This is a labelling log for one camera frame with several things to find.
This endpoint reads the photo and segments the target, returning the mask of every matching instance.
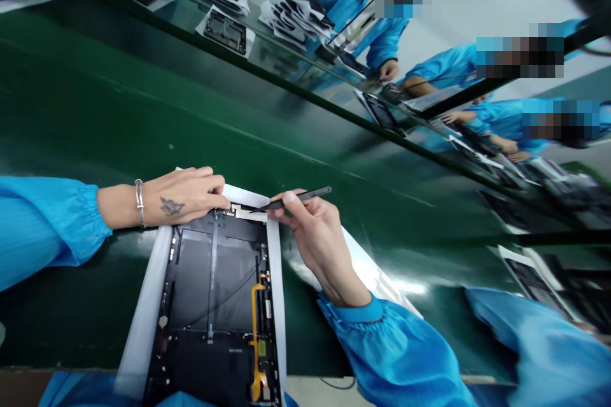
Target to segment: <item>blue uniform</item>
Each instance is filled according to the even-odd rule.
[[[347,22],[358,16],[369,0],[317,0],[339,32]],[[352,53],[359,56],[369,46],[367,66],[377,69],[389,59],[397,58],[398,42],[409,18],[380,18],[363,37]]]
[[[611,350],[547,305],[468,288],[475,316],[520,355],[512,407],[602,407],[611,399]]]
[[[548,145],[546,139],[529,139],[522,136],[523,104],[540,102],[543,99],[503,100],[489,104],[481,104],[468,108],[477,113],[476,119],[466,126],[478,135],[492,131],[493,134],[508,140],[517,141],[520,151],[528,151],[538,156]]]
[[[416,65],[405,74],[405,79],[419,76],[430,81],[431,85],[437,89],[456,85],[468,88],[483,80],[483,78],[474,78],[476,71],[477,50],[475,43],[470,43],[450,48]],[[436,78],[449,79],[433,81]]]
[[[550,140],[524,138],[524,117],[542,113],[557,113],[559,100],[563,99],[503,100],[472,106],[467,111],[477,113],[477,118],[467,123],[466,126],[478,135],[492,131],[493,134],[500,137],[517,141],[520,151],[528,151],[533,156],[538,156]],[[576,113],[597,113],[596,110],[600,104],[600,102],[589,100],[577,100],[571,103],[575,104]],[[600,137],[603,137],[611,130],[611,106],[600,106],[600,115],[592,115],[591,120],[592,126],[600,125]],[[526,120],[527,125],[536,125],[536,122]]]
[[[0,177],[0,290],[46,266],[80,265],[94,255],[112,234],[96,193],[96,186],[70,179]],[[371,403],[475,405],[450,346],[423,319],[375,298],[366,307],[338,308],[321,295],[318,304]],[[108,374],[56,373],[40,406],[132,405],[112,395],[113,381]],[[160,405],[208,404],[177,393]]]

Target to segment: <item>bangle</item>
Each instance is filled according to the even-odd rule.
[[[136,208],[140,209],[140,227],[142,229],[146,229],[146,224],[144,223],[144,202],[142,200],[142,180],[137,179],[134,181],[136,185]]]

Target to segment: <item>fingernail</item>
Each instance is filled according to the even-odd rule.
[[[284,198],[287,202],[292,202],[297,199],[297,195],[293,191],[287,191],[284,193]]]

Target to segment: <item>tattoo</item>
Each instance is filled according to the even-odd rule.
[[[164,211],[166,216],[173,216],[175,214],[179,214],[180,210],[182,210],[185,206],[183,203],[176,203],[174,200],[171,199],[166,200],[163,197],[160,197],[160,199],[161,203],[163,204],[161,206],[161,209]]]

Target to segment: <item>green workbench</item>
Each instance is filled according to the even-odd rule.
[[[187,2],[166,8],[191,11]],[[210,165],[263,195],[333,186],[343,225],[445,336],[462,372],[514,381],[514,356],[472,316],[461,289],[518,291],[486,249],[507,238],[477,196],[485,181],[104,3],[57,0],[3,14],[0,36],[0,174],[109,186]],[[277,62],[276,48],[260,46]],[[364,144],[376,146],[363,152]],[[118,231],[85,266],[49,268],[1,293],[0,366],[116,368],[154,238]],[[295,254],[289,233],[281,241]],[[348,374],[314,291],[288,263],[283,280],[289,374]]]

